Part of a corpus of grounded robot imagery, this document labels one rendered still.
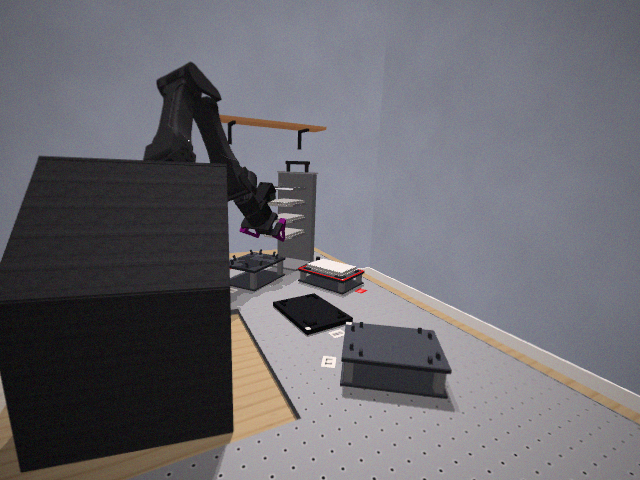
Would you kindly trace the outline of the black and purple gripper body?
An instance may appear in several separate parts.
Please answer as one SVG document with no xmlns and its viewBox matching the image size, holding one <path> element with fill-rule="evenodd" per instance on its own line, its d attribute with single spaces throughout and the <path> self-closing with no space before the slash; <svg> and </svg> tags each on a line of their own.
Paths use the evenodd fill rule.
<svg viewBox="0 0 640 480">
<path fill-rule="evenodd" d="M 261 205 L 259 206 L 259 209 L 255 213 L 251 215 L 244 215 L 245 218 L 241 223 L 241 227 L 243 229 L 244 228 L 255 229 L 258 234 L 278 236 L 283 226 L 283 223 L 277 222 L 273 229 L 272 225 L 274 221 L 277 220 L 278 218 L 277 213 L 272 212 L 272 214 L 270 215 L 267 221 L 263 213 L 261 212 L 260 208 L 261 208 Z"/>
</svg>

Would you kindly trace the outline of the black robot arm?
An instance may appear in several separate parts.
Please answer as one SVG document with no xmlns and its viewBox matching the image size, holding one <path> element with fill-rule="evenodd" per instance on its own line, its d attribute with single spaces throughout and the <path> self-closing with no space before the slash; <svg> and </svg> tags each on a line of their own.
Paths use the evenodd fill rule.
<svg viewBox="0 0 640 480">
<path fill-rule="evenodd" d="M 196 162 L 191 141 L 194 118 L 210 163 L 227 164 L 228 202 L 233 200 L 243 215 L 255 213 L 261 205 L 268 221 L 272 214 L 268 203 L 276 199 L 276 189 L 267 182 L 257 187 L 256 174 L 240 167 L 221 124 L 217 102 L 222 98 L 215 86 L 192 62 L 157 79 L 156 84 L 164 99 L 163 108 L 158 131 L 146 146 L 143 160 Z M 202 98 L 202 93 L 207 96 Z"/>
</svg>

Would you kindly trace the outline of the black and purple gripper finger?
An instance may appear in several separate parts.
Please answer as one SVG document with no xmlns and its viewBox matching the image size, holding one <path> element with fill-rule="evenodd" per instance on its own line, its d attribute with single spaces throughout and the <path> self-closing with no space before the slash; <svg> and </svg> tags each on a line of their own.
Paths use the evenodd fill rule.
<svg viewBox="0 0 640 480">
<path fill-rule="evenodd" d="M 282 226 L 282 228 L 281 228 L 281 230 L 280 230 L 280 232 L 282 232 L 282 237 L 280 236 L 280 232 L 279 232 L 278 236 L 272 236 L 272 237 L 274 237 L 274 238 L 276 238 L 276 239 L 278 239 L 278 240 L 280 240 L 280 241 L 284 242 L 284 240 L 285 240 L 285 226 L 286 226 L 286 219 L 285 219 L 285 218 L 280 218 L 279 222 L 280 222 L 280 223 L 283 223 L 283 226 Z"/>
<path fill-rule="evenodd" d="M 256 230 L 255 230 L 255 232 L 256 232 L 256 234 L 255 234 L 255 233 L 250 232 L 248 228 L 244 228 L 244 229 L 243 229 L 243 228 L 241 227 L 239 231 L 240 231 L 240 232 L 242 232 L 242 233 L 245 233 L 245 234 L 251 235 L 251 236 L 253 236 L 253 237 L 256 237 L 256 238 L 259 238 L 259 236 L 260 236 L 260 234 L 258 234 Z"/>
</svg>

